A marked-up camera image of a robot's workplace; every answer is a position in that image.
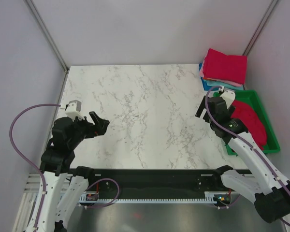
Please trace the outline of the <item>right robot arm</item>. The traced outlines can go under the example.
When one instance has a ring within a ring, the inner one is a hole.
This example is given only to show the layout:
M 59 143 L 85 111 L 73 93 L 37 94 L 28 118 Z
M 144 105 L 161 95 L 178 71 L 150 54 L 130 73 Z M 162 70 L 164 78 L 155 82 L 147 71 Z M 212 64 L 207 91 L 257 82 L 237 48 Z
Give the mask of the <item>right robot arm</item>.
M 217 137 L 237 153 L 255 181 L 225 165 L 216 169 L 216 175 L 211 179 L 212 186 L 217 190 L 235 190 L 253 203 L 259 216 L 268 223 L 282 219 L 290 214 L 290 180 L 260 150 L 245 124 L 231 117 L 231 108 L 230 100 L 205 95 L 196 117 L 206 111 L 204 121 L 209 123 Z

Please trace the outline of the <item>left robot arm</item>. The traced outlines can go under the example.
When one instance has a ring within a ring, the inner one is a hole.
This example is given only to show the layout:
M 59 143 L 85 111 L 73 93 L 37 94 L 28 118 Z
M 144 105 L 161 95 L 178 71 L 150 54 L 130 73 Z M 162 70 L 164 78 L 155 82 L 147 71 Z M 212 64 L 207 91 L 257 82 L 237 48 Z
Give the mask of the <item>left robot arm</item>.
M 89 112 L 92 122 L 77 115 L 61 117 L 52 127 L 52 138 L 41 157 L 41 183 L 28 232 L 65 232 L 68 221 L 85 190 L 96 186 L 93 169 L 80 166 L 64 194 L 63 184 L 75 158 L 74 150 L 84 140 L 105 135 L 109 120 Z

